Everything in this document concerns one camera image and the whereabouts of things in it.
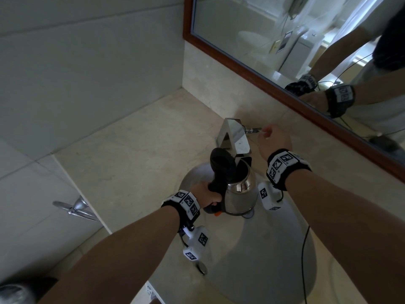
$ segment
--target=chrome lever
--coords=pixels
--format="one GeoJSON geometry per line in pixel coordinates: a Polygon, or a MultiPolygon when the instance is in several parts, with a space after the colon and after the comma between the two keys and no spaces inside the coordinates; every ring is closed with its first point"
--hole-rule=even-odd
{"type": "Polygon", "coordinates": [[[67,210],[69,215],[78,216],[91,221],[97,222],[99,221],[99,219],[93,212],[84,210],[89,205],[86,203],[86,201],[82,196],[80,196],[76,200],[73,206],[70,204],[63,203],[61,201],[53,201],[52,204],[55,207],[58,207],[59,209],[67,210]]]}

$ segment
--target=sink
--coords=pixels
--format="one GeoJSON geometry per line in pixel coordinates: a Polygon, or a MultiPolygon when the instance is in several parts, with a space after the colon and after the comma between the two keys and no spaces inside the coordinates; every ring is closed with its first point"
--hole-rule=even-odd
{"type": "MultiPolygon", "coordinates": [[[[258,183],[266,181],[258,173],[256,176],[258,183]]],[[[210,164],[200,164],[185,176],[180,189],[190,190],[197,182],[210,182],[213,177],[210,164]]],[[[277,211],[265,210],[258,200],[250,219],[227,214],[216,217],[201,211],[195,222],[210,232],[201,260],[207,268],[204,277],[235,304],[299,304],[304,300],[301,250],[308,225],[286,195],[277,211]]],[[[308,295],[317,272],[311,234],[303,261],[308,295]]]]}

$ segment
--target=wrist strap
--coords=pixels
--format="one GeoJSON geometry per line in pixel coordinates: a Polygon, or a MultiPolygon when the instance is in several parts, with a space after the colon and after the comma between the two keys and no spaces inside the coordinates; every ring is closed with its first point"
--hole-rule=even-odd
{"type": "Polygon", "coordinates": [[[179,230],[184,227],[191,228],[195,220],[200,216],[200,205],[196,197],[185,190],[179,190],[176,194],[164,200],[162,207],[164,206],[172,206],[179,213],[179,230]]]}
{"type": "Polygon", "coordinates": [[[286,179],[297,169],[311,170],[309,163],[303,160],[299,155],[282,148],[272,153],[267,160],[269,168],[267,169],[267,178],[273,187],[281,191],[287,191],[286,179]]]}
{"type": "Polygon", "coordinates": [[[356,98],[354,88],[349,84],[339,84],[325,91],[328,100],[328,112],[331,118],[341,117],[351,107],[356,98]]]}
{"type": "Polygon", "coordinates": [[[298,82],[305,82],[311,91],[315,90],[318,86],[318,82],[316,81],[315,77],[310,74],[303,75],[298,82]]]}

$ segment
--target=wooden mirror frame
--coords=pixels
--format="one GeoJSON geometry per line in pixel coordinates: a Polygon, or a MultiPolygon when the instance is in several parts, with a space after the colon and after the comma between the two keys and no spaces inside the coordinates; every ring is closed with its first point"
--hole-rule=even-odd
{"type": "Polygon", "coordinates": [[[260,77],[259,74],[252,72],[247,66],[240,64],[219,49],[216,49],[213,45],[210,45],[204,40],[195,36],[192,32],[194,2],[195,0],[185,0],[184,2],[183,38],[185,41],[194,45],[213,59],[234,71],[245,80],[260,88],[271,97],[305,117],[322,130],[331,134],[341,142],[345,143],[347,146],[356,150],[362,156],[369,159],[371,162],[377,164],[380,168],[384,169],[405,183],[404,165],[396,161],[394,158],[391,158],[383,151],[378,150],[376,147],[358,137],[356,134],[338,125],[332,119],[325,117],[315,109],[304,104],[298,98],[292,96],[281,87],[266,81],[264,78],[260,77]]]}

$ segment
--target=backsplash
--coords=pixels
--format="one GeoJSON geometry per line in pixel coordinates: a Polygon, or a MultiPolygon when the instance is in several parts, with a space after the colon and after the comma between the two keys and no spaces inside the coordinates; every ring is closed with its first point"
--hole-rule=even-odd
{"type": "Polygon", "coordinates": [[[314,172],[405,220],[405,184],[188,42],[183,87],[223,118],[278,124],[314,172]]]}

